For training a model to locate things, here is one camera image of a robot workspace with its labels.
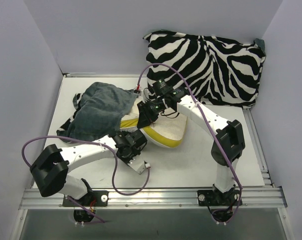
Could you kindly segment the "cream quilted pillow yellow trim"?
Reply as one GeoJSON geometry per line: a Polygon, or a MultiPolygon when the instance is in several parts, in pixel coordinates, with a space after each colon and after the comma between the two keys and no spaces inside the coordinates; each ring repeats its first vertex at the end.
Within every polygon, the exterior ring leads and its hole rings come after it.
{"type": "MultiPolygon", "coordinates": [[[[139,119],[139,110],[137,104],[142,101],[138,97],[130,112],[122,117],[120,121],[120,130],[134,132],[137,130],[139,119]]],[[[145,135],[149,142],[152,142],[163,148],[176,148],[184,138],[187,129],[188,118],[182,114],[176,118],[159,116],[150,126],[141,128],[140,131],[145,135]]]]}

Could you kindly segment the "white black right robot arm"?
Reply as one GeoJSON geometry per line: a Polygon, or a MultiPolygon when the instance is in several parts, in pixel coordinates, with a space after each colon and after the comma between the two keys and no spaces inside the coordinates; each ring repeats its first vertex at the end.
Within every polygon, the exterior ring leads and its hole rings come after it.
{"type": "Polygon", "coordinates": [[[213,200],[223,205],[231,198],[230,190],[235,187],[236,165],[245,149],[242,124],[238,120],[230,121],[208,109],[185,88],[174,89],[164,80],[158,80],[152,86],[157,97],[137,104],[139,129],[153,124],[160,113],[167,109],[182,114],[206,131],[213,139],[211,156],[217,163],[213,200]]]}

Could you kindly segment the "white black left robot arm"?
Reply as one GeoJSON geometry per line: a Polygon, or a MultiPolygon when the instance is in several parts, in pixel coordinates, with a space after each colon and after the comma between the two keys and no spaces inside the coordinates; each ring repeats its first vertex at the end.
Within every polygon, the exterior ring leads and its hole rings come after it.
{"type": "Polygon", "coordinates": [[[63,194],[73,198],[79,205],[86,206],[94,192],[84,178],[75,178],[70,173],[95,161],[116,157],[136,173],[150,169],[140,154],[147,139],[140,130],[117,132],[89,142],[67,138],[76,146],[58,148],[48,145],[30,166],[29,170],[42,197],[63,194]]]}

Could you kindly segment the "grey zebra pillowcase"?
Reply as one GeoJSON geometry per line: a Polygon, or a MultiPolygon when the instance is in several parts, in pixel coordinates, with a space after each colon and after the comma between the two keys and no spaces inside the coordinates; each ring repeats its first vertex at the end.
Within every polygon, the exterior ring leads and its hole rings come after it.
{"type": "Polygon", "coordinates": [[[57,130],[56,135],[93,142],[120,130],[138,95],[113,84],[94,82],[72,99],[75,112],[57,130]]]}

